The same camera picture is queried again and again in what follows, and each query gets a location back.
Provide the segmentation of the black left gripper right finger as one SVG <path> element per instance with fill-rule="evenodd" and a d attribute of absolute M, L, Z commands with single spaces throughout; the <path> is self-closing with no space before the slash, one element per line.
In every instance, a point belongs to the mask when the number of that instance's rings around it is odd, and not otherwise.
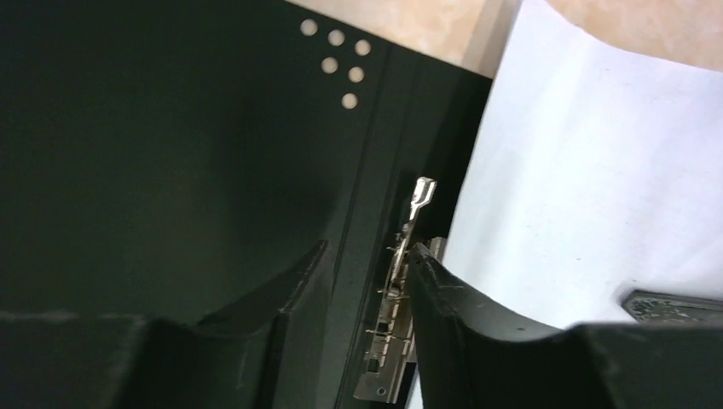
<path fill-rule="evenodd" d="M 426 408 L 719 408 L 722 325 L 584 324 L 559 330 L 409 253 Z"/>

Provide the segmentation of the white A4 file folder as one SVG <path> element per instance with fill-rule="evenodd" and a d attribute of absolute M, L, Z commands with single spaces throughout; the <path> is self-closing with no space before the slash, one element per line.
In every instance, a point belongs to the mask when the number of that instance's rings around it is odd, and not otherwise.
<path fill-rule="evenodd" d="M 414 183 L 447 234 L 490 86 L 285 1 L 4 1 L 1 314 L 196 325 L 325 241 L 314 408 L 364 408 Z"/>

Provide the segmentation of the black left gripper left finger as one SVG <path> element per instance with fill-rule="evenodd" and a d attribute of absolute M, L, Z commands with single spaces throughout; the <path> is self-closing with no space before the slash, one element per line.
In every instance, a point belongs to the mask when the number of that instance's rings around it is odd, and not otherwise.
<path fill-rule="evenodd" d="M 328 244 L 196 325 L 1 314 L 4 408 L 314 408 Z"/>

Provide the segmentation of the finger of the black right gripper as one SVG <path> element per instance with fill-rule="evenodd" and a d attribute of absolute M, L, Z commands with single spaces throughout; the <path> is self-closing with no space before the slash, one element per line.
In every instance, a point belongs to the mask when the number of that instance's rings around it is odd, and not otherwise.
<path fill-rule="evenodd" d="M 621 306 L 640 324 L 722 325 L 721 300 L 636 290 Z"/>

